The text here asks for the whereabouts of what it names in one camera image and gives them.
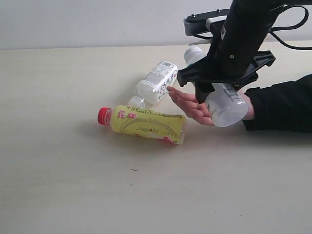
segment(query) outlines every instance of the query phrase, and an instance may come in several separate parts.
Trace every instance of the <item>table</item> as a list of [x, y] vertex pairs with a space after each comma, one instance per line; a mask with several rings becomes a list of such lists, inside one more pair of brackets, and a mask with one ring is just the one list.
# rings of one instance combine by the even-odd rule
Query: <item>table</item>
[[[97, 123], [159, 61], [185, 67], [186, 49], [0, 51], [0, 233], [310, 233], [310, 135], [189, 120], [184, 144], [172, 146]], [[312, 52], [262, 49], [277, 60], [248, 87], [311, 73]], [[169, 97], [154, 109], [181, 113]]]

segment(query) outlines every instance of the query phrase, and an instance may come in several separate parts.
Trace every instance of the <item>black sleeve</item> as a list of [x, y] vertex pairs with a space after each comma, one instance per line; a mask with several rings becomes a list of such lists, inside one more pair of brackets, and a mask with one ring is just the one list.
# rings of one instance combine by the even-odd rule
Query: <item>black sleeve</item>
[[247, 131], [285, 130], [312, 133], [312, 75], [268, 88], [246, 91], [254, 120], [243, 121]]

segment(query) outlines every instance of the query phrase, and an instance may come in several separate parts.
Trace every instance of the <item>yellow bottle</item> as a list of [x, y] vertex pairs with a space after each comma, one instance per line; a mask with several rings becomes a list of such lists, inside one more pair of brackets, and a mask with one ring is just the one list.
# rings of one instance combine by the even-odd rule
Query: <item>yellow bottle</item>
[[168, 115], [136, 107], [103, 107], [97, 120], [99, 124], [110, 125], [114, 132], [155, 138], [182, 144], [184, 140], [185, 116]]

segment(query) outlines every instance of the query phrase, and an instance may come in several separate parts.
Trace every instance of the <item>plastic bottle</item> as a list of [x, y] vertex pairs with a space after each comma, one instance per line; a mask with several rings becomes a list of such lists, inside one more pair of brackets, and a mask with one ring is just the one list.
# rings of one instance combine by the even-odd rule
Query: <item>plastic bottle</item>
[[[190, 47], [184, 54], [189, 66], [205, 55], [197, 46]], [[248, 112], [248, 105], [230, 84], [212, 83], [215, 92], [210, 93], [205, 104], [211, 113], [211, 119], [217, 127], [228, 127], [241, 121]]]
[[111, 126], [116, 133], [155, 138], [182, 144], [186, 118], [183, 115], [168, 115], [136, 107], [117, 106], [114, 110], [103, 107], [97, 121]]
[[157, 104], [168, 93], [167, 87], [176, 81], [178, 68], [175, 64], [162, 61], [135, 87], [135, 95], [128, 106], [145, 109]]

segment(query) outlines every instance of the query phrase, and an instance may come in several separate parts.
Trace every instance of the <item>hand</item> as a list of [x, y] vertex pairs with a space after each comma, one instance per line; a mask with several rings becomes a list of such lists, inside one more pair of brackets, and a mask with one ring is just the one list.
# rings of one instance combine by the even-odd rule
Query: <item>hand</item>
[[[186, 114], [187, 117], [193, 118], [200, 124], [213, 126], [213, 122], [211, 120], [211, 114], [208, 111], [207, 106], [203, 104], [199, 104], [196, 100], [194, 94], [187, 94], [183, 93], [174, 87], [168, 87], [169, 96], [171, 97], [172, 101], [180, 107], [182, 111]], [[242, 98], [248, 104], [248, 113], [244, 117], [244, 120], [251, 120], [254, 118], [254, 109], [253, 105], [248, 96], [245, 94], [240, 94]]]

